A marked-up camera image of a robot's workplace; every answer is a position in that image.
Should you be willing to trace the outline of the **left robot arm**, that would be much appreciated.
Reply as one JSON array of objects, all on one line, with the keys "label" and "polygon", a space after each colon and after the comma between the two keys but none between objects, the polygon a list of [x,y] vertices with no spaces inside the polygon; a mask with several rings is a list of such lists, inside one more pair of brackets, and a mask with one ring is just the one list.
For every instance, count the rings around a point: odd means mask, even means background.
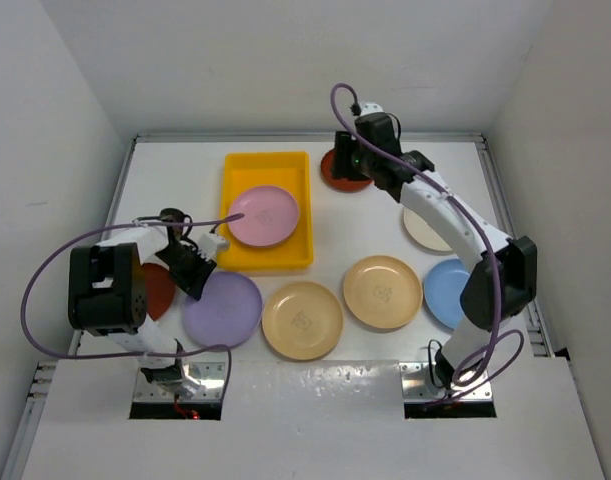
[{"label": "left robot arm", "polygon": [[184,399],[201,390],[200,374],[177,356],[181,343],[149,315],[144,264],[158,258],[174,286],[200,299],[217,254],[229,248],[229,241],[215,229],[193,241],[190,223],[184,212],[167,208],[135,219],[131,228],[108,240],[73,248],[69,260],[71,326],[140,353],[137,361],[146,381]]}]

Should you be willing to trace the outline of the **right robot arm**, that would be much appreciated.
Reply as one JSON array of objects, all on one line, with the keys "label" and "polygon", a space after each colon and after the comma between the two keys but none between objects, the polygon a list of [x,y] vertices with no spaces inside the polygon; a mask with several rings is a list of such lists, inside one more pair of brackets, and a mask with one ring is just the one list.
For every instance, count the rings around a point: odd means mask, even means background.
[{"label": "right robot arm", "polygon": [[447,186],[421,152],[405,152],[391,116],[379,105],[354,102],[352,125],[336,132],[332,175],[371,180],[395,202],[414,211],[449,245],[469,272],[460,295],[462,319],[435,355],[440,387],[458,385],[462,372],[482,375],[501,325],[536,296],[537,247],[484,220]]}]

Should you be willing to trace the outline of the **purple plate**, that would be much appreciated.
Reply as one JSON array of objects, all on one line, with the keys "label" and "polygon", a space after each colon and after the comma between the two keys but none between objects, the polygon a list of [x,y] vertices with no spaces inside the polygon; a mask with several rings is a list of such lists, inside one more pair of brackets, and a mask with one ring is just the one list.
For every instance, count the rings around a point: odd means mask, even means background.
[{"label": "purple plate", "polygon": [[250,278],[218,271],[207,280],[200,300],[186,298],[182,322],[197,344],[235,347],[254,334],[262,309],[261,292]]}]

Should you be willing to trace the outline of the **pink plate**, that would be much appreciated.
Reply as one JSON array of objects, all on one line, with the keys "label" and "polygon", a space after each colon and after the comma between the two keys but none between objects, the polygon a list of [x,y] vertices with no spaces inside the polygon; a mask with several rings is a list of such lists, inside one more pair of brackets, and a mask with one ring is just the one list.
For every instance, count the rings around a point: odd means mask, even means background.
[{"label": "pink plate", "polygon": [[250,247],[270,247],[291,236],[300,219],[300,208],[287,190],[262,185],[239,194],[228,214],[243,214],[229,225],[236,240]]}]

